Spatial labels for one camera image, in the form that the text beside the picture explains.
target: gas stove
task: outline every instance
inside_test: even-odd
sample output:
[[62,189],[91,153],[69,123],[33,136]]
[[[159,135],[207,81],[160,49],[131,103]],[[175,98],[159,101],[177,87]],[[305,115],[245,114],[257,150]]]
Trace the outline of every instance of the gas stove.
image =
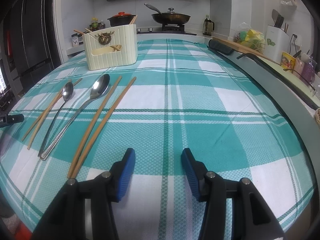
[[141,28],[137,28],[137,34],[146,34],[146,33],[174,33],[174,34],[184,34],[184,35],[194,35],[195,33],[188,33],[184,30],[184,25],[162,25],[162,28],[148,28],[147,31],[141,31]]

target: knife block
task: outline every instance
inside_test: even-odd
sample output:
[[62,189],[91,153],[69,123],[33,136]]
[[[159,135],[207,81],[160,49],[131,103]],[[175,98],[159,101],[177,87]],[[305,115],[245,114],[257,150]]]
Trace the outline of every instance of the knife block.
[[281,29],[268,25],[263,55],[281,65],[282,52],[287,52],[289,36]]
[[[112,33],[111,41],[106,45],[99,43],[99,35]],[[83,35],[84,50],[89,70],[131,65],[137,61],[137,31],[136,25],[121,25],[110,27]],[[121,45],[120,51],[114,51],[110,46]]]

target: metal spoon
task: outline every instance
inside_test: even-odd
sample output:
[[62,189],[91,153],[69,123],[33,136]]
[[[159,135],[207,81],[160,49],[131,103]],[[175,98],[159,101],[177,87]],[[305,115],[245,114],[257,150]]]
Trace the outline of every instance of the metal spoon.
[[56,138],[53,140],[53,142],[49,145],[49,147],[42,153],[40,156],[40,159],[45,160],[52,149],[55,147],[59,139],[62,137],[63,133],[66,131],[66,129],[69,127],[71,122],[78,116],[78,114],[81,112],[83,108],[85,108],[90,102],[96,100],[99,98],[108,88],[110,82],[110,76],[109,74],[104,74],[98,80],[93,84],[90,92],[90,99],[85,101],[80,108],[75,112],[75,114],[70,118],[70,120],[67,122],[65,127],[61,130],[61,132],[56,136]]
[[157,13],[162,14],[162,12],[160,12],[160,10],[159,10],[158,8],[154,7],[153,5],[148,4],[148,3],[145,3],[144,5],[147,6],[149,9],[154,10],[154,11],[156,11]]
[[44,147],[45,147],[45,144],[47,143],[47,140],[48,140],[48,137],[49,137],[49,134],[50,134],[50,131],[52,130],[53,128],[53,125],[54,125],[54,122],[56,121],[61,109],[64,107],[64,105],[69,101],[69,99],[72,97],[72,94],[73,94],[73,83],[72,82],[68,82],[64,88],[63,88],[63,91],[62,91],[62,97],[63,97],[63,100],[64,100],[64,103],[62,104],[62,106],[60,106],[58,112],[56,113],[56,115],[54,116],[50,126],[49,126],[49,129],[44,137],[44,140],[42,142],[42,145],[40,147],[40,150],[39,150],[39,153],[38,153],[38,157],[43,153],[43,150],[44,150]]

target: window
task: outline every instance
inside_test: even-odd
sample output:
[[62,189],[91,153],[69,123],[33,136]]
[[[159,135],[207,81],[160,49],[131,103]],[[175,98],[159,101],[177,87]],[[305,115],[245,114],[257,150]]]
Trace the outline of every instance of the window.
[[6,88],[6,85],[4,83],[4,78],[3,78],[3,75],[2,75],[2,72],[1,72],[1,69],[2,69],[2,64],[3,64],[3,61],[2,59],[0,60],[0,92],[3,92],[4,89]]

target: teal plaid tablecloth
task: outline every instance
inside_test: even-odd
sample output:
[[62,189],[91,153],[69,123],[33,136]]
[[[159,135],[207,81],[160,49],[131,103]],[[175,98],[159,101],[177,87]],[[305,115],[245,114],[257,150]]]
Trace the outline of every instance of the teal plaid tablecloth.
[[[308,204],[314,179],[296,134],[263,89],[204,44],[141,41],[138,52],[133,65],[99,71],[89,71],[81,53],[44,77],[14,107],[11,114],[22,113],[25,121],[0,129],[0,188],[21,220],[35,228],[65,183],[75,150],[103,98],[82,111],[47,161],[39,160],[37,153],[62,99],[29,151],[31,134],[24,142],[22,136],[67,79],[75,82],[82,77],[55,123],[51,141],[87,100],[94,81],[109,73],[111,84],[119,75],[123,78],[98,123],[130,79],[137,80],[105,125],[77,179],[94,178],[121,160],[128,147],[135,149],[127,194],[113,204],[121,239],[197,239],[205,204],[191,195],[180,161],[185,147],[224,178],[250,178],[287,230]],[[227,209],[229,239],[231,202]]]

